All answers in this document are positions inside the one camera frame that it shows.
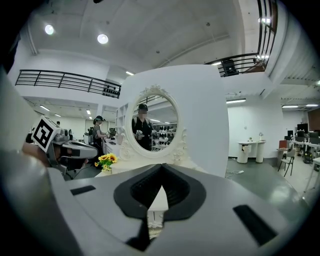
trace woman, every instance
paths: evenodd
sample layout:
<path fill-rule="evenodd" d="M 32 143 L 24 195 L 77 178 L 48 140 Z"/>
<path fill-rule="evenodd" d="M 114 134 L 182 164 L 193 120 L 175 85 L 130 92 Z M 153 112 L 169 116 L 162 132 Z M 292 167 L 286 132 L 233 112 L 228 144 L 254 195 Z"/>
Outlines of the woman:
<path fill-rule="evenodd" d="M 102 132 L 100 129 L 100 125 L 102 124 L 102 121 L 104 119 L 101 115 L 98 115 L 93 120 L 93 146 L 98 150 L 98 155 L 94 158 L 94 162 L 98 162 L 98 157 L 104 155 L 104 152 L 102 150 L 102 138 L 106 138 L 107 135 L 105 132 Z"/>

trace sunflower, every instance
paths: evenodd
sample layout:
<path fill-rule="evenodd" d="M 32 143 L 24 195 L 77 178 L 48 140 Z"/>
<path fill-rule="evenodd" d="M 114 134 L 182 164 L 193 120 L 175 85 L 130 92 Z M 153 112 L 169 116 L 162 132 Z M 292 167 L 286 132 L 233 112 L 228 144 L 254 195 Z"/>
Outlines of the sunflower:
<path fill-rule="evenodd" d="M 112 163 L 116 163 L 118 161 L 118 158 L 117 158 L 117 156 L 115 154 L 110 153 L 107 156 L 108 156 L 108 158 L 110 159 L 110 161 Z"/>
<path fill-rule="evenodd" d="M 99 156 L 98 157 L 98 159 L 99 159 L 99 161 L 103 161 L 103 160 L 106 160 L 106 159 L 108 159 L 108 155 L 106 155 L 106 154 L 104 154 L 104 155 L 102 155 L 102 156 Z"/>

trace chair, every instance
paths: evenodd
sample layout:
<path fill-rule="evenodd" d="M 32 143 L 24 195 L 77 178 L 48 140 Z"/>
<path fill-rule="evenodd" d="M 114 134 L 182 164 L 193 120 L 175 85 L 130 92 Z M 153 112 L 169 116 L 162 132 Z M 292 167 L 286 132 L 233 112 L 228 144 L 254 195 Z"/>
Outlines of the chair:
<path fill-rule="evenodd" d="M 296 155 L 296 150 L 295 149 L 292 149 L 291 151 L 288 151 L 287 154 L 283 155 L 283 158 L 281 159 L 281 163 L 280 163 L 279 168 L 278 168 L 278 172 L 279 172 L 281 164 L 284 163 L 284 170 L 286 170 L 286 172 L 285 172 L 283 177 L 286 177 L 286 174 L 287 174 L 287 172 L 289 170 L 290 165 L 291 165 L 291 174 L 290 174 L 290 176 L 292 175 L 292 168 L 294 166 L 295 155 Z"/>

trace black cap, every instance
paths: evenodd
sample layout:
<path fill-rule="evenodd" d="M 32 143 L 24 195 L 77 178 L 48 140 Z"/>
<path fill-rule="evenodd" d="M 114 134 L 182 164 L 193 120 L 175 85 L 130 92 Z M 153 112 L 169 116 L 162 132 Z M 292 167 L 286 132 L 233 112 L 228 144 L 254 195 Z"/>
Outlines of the black cap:
<path fill-rule="evenodd" d="M 146 104 L 140 104 L 139 107 L 138 107 L 138 110 L 145 110 L 145 111 L 148 111 L 148 107 Z"/>
<path fill-rule="evenodd" d="M 95 118 L 96 121 L 106 121 L 101 115 L 97 115 Z"/>

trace reflected person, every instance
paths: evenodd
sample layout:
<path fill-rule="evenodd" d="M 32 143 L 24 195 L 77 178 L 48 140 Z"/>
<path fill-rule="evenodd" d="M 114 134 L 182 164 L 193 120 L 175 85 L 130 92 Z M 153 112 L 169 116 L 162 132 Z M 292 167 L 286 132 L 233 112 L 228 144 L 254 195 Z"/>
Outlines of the reflected person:
<path fill-rule="evenodd" d="M 145 150 L 151 151 L 151 134 L 153 127 L 149 119 L 147 119 L 148 107 L 146 104 L 138 106 L 138 115 L 131 121 L 132 132 L 135 140 Z"/>

